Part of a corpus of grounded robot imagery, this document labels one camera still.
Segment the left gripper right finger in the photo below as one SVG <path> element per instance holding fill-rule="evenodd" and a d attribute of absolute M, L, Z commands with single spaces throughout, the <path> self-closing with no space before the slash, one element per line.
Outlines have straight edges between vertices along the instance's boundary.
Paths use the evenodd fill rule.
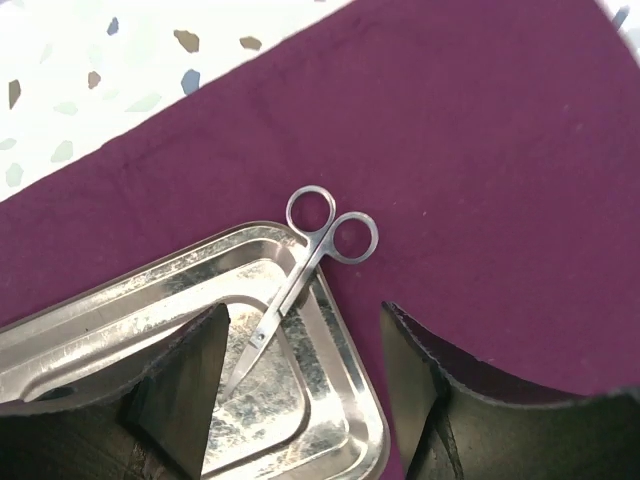
<path fill-rule="evenodd" d="M 521 379 L 381 307 L 407 479 L 636 479 L 639 390 L 572 394 Z"/>

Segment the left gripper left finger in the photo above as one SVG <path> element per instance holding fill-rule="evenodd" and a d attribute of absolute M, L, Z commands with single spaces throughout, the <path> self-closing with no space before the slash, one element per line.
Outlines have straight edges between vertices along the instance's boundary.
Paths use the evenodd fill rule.
<path fill-rule="evenodd" d="M 107 368 L 2 404 L 2 478 L 200 478 L 229 328 L 211 305 Z"/>

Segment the steel instrument tray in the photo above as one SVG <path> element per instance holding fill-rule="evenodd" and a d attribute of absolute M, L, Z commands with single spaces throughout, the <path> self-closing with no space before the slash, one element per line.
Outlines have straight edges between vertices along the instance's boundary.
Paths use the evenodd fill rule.
<path fill-rule="evenodd" d="M 163 340 L 212 302 L 231 319 L 231 371 L 269 301 L 305 253 L 287 227 L 233 228 L 100 289 L 5 328 L 1 380 L 32 399 L 137 347 Z M 206 479 L 372 479 L 390 434 L 355 345 L 320 273 L 229 399 L 214 407 Z"/>

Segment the purple cloth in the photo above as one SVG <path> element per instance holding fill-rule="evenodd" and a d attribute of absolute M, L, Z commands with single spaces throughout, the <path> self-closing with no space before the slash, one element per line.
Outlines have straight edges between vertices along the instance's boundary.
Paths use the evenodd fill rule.
<path fill-rule="evenodd" d="M 233 228 L 290 229 L 307 185 L 379 231 L 313 273 L 389 428 L 372 479 L 407 479 L 385 302 L 541 386 L 639 390 L 639 69 L 592 1 L 346 5 L 4 201 L 1 333 Z"/>

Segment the steel surgical scissors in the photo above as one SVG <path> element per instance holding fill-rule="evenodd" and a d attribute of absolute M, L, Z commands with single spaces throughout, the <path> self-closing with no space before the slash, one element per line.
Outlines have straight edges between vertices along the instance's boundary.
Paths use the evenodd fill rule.
<path fill-rule="evenodd" d="M 325 224 L 315 231 L 307 231 L 300 228 L 293 219 L 295 202 L 299 197 L 306 194 L 318 194 L 324 198 L 328 205 L 328 218 Z M 295 264 L 253 330 L 222 391 L 222 401 L 226 401 L 231 397 L 234 390 L 261 358 L 279 328 L 282 319 L 294 305 L 303 287 L 323 257 L 329 256 L 340 263 L 354 265 L 368 259 L 376 250 L 379 243 L 379 231 L 372 217 L 360 211 L 346 212 L 340 216 L 336 212 L 335 198 L 327 189 L 319 185 L 303 186 L 297 189 L 289 198 L 286 206 L 286 221 L 290 229 L 306 241 L 305 254 L 302 260 Z M 370 233 L 369 246 L 363 254 L 357 257 L 343 255 L 335 244 L 335 234 L 338 228 L 347 221 L 356 221 L 365 225 Z"/>

